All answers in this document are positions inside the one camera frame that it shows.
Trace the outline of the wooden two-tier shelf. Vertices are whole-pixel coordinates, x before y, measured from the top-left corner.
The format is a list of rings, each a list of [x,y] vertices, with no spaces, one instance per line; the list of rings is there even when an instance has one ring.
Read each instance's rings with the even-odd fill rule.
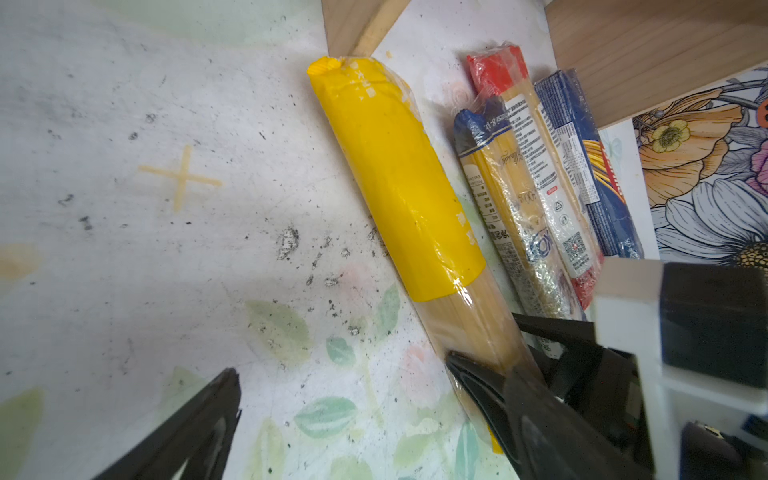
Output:
[[[423,97],[468,85],[467,53],[519,45],[535,78],[575,69],[597,123],[764,64],[763,1],[325,1],[333,56],[371,55]]]

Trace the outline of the blue Barilla spaghetti box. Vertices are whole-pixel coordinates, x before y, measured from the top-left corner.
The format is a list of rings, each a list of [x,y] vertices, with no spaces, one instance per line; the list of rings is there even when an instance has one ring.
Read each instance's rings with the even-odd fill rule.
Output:
[[[534,89],[602,253],[642,259],[640,239],[576,71],[558,70],[536,82]]]

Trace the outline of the blue gold spaghetti bag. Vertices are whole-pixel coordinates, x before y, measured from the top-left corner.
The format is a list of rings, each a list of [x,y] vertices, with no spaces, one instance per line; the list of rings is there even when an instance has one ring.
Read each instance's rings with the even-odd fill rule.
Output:
[[[523,312],[582,321],[584,311],[555,245],[502,97],[479,99],[453,122],[454,148]]]

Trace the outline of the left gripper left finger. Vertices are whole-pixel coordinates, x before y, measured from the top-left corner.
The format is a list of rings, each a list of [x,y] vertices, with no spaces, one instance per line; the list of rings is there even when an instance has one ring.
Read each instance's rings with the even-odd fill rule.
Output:
[[[233,368],[218,376],[98,479],[221,479],[240,419]]]

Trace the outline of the red clear spaghetti bag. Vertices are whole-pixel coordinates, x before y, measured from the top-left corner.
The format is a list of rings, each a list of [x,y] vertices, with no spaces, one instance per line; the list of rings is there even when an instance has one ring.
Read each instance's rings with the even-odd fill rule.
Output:
[[[499,98],[537,189],[550,231],[583,309],[593,299],[603,255],[563,162],[561,142],[535,92],[522,50],[503,44],[467,57],[473,84]]]

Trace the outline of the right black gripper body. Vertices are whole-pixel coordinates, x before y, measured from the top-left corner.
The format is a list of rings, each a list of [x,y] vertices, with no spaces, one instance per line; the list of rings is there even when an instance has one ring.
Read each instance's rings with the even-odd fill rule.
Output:
[[[767,475],[767,278],[756,267],[610,258],[594,339],[638,374],[650,462],[573,440],[579,479]]]

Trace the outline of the yellow spaghetti bag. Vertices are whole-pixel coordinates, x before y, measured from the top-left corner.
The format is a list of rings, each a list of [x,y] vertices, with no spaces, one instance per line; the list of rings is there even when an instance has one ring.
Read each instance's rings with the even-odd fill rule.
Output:
[[[407,83],[372,58],[323,57],[307,74],[438,356],[534,368]]]

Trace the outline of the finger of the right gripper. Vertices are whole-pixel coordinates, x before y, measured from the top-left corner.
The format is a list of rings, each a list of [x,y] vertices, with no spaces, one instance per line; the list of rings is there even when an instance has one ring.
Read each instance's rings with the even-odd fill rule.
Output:
[[[600,359],[596,343],[595,324],[588,321],[535,317],[516,314],[515,321],[522,333],[552,340],[576,351],[574,365],[594,366]]]
[[[456,351],[447,355],[446,366],[482,413],[492,437],[508,460],[518,462],[503,395],[505,377]]]

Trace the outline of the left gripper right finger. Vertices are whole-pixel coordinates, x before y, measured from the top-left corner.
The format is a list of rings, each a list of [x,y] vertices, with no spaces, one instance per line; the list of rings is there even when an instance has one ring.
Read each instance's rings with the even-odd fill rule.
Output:
[[[528,369],[515,367],[503,387],[509,458],[522,479],[651,479],[622,456]]]

